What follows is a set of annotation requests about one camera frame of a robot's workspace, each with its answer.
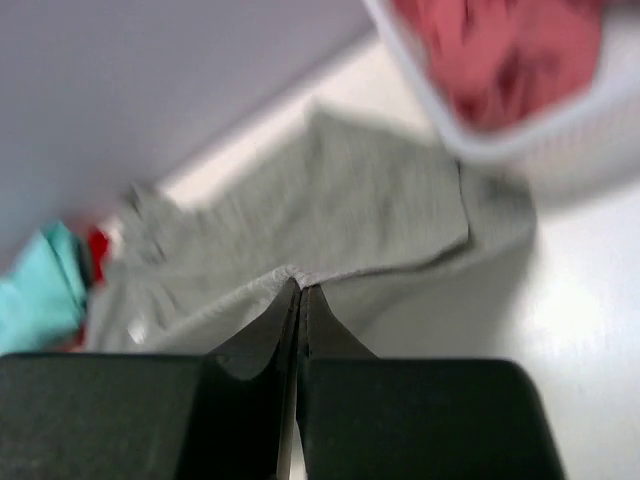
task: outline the red fabric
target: red fabric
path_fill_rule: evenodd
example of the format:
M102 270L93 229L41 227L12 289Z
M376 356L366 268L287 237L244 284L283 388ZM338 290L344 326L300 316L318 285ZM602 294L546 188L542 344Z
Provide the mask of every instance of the red fabric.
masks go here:
M456 113L484 130L511 125L587 87L602 7L619 0L394 0Z
M109 237L101 230L92 228L87 235L87 243L91 251L91 260L93 267L93 283L91 287L100 285L104 281L104 272L102 270L102 262L109 255ZM84 345L85 326L82 325L73 339L65 345L62 350L65 352L78 351Z

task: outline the folded gray fabric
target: folded gray fabric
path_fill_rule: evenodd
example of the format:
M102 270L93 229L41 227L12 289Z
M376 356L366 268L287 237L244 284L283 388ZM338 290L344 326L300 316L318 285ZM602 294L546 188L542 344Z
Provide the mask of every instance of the folded gray fabric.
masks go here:
M92 297L89 350L206 352L289 277L344 282L346 302L358 298L354 279L376 277L383 299L398 272L450 275L535 227L526 192L440 147L325 112L210 208L136 189L120 219L123 252Z

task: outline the turquoise fabric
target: turquoise fabric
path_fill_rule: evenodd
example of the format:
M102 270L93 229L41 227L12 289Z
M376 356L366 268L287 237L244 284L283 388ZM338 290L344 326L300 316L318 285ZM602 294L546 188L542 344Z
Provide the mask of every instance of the turquoise fabric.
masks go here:
M78 238L62 223L34 235L0 280L0 354L40 350L75 332L87 288Z

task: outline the gray wall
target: gray wall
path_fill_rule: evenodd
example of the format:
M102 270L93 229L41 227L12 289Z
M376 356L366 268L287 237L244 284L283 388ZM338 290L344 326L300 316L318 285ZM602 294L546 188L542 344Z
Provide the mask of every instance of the gray wall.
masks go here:
M369 29L359 0L0 1L0 257L104 213Z

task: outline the laundry basket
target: laundry basket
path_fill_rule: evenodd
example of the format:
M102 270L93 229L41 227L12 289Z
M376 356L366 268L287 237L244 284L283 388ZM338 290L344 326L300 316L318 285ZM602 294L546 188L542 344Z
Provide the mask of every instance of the laundry basket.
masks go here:
M445 146L461 161L527 175L589 175L638 154L640 164L640 8L610 7L592 88L499 132L474 132L456 118L426 74L428 59L391 0L363 0L380 37L415 90Z

